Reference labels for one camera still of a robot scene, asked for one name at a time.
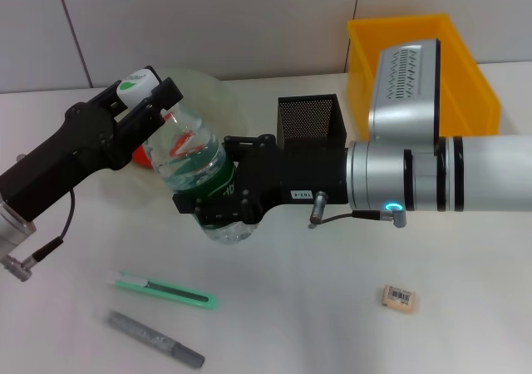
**yellow plastic bin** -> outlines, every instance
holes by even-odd
[[[440,135],[497,134],[500,103],[447,15],[356,19],[347,30],[347,98],[360,140],[369,137],[367,115],[380,51],[435,37],[441,41]]]

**bottle cap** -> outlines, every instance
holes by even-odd
[[[131,110],[159,85],[159,79],[149,69],[140,69],[132,73],[116,88],[116,95]]]

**barcode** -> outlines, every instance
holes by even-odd
[[[388,297],[401,299],[402,303],[408,304],[410,302],[411,293],[405,292],[399,288],[390,287],[388,290]]]

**plastic bottle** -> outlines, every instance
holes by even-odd
[[[151,69],[129,75],[116,91],[133,108],[160,83]],[[155,171],[175,193],[208,200],[234,191],[234,164],[201,116],[178,103],[164,116],[166,123],[144,143]],[[235,244],[246,239],[256,224],[242,222],[208,225],[203,230],[213,240]]]

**white tabletop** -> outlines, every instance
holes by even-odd
[[[482,69],[505,106],[504,132],[530,132],[532,65]],[[337,93],[346,110],[345,81],[340,74],[228,84],[257,135],[275,132],[279,96]],[[1,95],[0,171],[96,92]],[[89,177],[76,196],[65,244],[27,283],[0,275],[2,372],[190,372],[109,328],[109,308],[204,354],[204,373],[530,372],[529,214],[415,212],[404,229],[345,219],[309,230],[310,207],[285,205],[249,239],[225,246],[134,165]],[[40,216],[37,233],[13,255],[25,258],[56,237],[68,206],[63,198]],[[329,206],[326,215],[347,210]],[[107,272],[119,269],[215,293],[220,306],[204,311],[106,285]],[[417,292],[412,315],[381,306],[386,283]]]

